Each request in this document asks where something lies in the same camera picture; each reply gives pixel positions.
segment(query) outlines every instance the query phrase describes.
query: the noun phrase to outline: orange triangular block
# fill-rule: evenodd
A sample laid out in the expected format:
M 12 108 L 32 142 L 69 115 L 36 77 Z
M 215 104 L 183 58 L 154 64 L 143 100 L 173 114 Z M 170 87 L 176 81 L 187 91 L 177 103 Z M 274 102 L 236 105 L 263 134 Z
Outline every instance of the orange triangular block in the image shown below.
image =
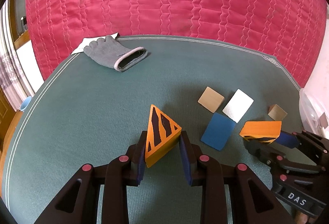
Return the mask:
M 145 162 L 151 167 L 178 142 L 182 128 L 169 116 L 151 105 L 148 120 Z
M 280 136 L 281 121 L 247 121 L 240 131 L 246 140 L 259 139 L 271 143 Z

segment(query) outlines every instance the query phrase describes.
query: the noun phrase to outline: glove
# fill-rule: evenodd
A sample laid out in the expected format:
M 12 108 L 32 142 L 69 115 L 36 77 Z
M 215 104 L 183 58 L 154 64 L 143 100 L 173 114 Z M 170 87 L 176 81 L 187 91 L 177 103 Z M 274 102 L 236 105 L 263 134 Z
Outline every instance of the glove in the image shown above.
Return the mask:
M 133 50 L 127 49 L 111 36 L 105 39 L 100 37 L 85 46 L 83 52 L 96 63 L 124 72 L 137 64 L 147 56 L 147 50 L 137 47 Z

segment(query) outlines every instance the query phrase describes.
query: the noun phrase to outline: pink quilt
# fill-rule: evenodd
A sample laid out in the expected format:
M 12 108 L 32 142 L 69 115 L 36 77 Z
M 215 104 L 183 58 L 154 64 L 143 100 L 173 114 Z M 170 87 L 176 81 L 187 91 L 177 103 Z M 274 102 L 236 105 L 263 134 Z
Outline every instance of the pink quilt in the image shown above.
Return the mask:
M 272 54 L 303 87 L 322 44 L 325 0 L 26 0 L 44 79 L 84 37 L 210 38 Z

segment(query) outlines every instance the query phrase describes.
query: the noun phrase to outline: curtain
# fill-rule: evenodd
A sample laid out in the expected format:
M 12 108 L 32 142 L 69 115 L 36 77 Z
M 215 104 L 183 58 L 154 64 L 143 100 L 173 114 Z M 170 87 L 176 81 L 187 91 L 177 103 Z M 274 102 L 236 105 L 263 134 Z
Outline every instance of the curtain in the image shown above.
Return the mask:
M 9 0 L 0 9 L 0 85 L 15 111 L 28 96 L 35 94 L 14 48 L 9 25 Z

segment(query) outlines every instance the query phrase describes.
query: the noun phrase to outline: green tablecloth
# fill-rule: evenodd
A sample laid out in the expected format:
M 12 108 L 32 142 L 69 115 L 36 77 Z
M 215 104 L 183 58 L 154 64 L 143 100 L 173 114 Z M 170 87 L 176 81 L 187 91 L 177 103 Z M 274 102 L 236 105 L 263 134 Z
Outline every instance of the green tablecloth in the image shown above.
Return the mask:
M 301 131 L 299 87 L 276 58 L 188 37 L 119 41 L 127 48 L 143 46 L 150 55 L 124 73 L 100 66 L 84 53 L 71 55 L 24 112 L 2 183 L 4 202 L 19 224 L 33 223 L 82 164 L 109 163 L 136 143 L 147 129 L 151 104 L 186 130 L 204 153 L 232 166 L 246 163 L 271 188 L 269 168 L 247 153 L 239 132 L 245 121 L 271 120 L 267 110 L 275 103 L 288 113 L 282 129 Z M 254 99 L 220 152 L 200 142 L 212 116 L 197 102 L 207 86 L 225 97 L 220 113 L 238 88 Z M 288 153 L 302 161 L 296 151 Z M 201 187 L 185 181 L 178 147 L 146 170 L 138 188 L 128 188 L 130 223 L 199 223 L 200 208 Z

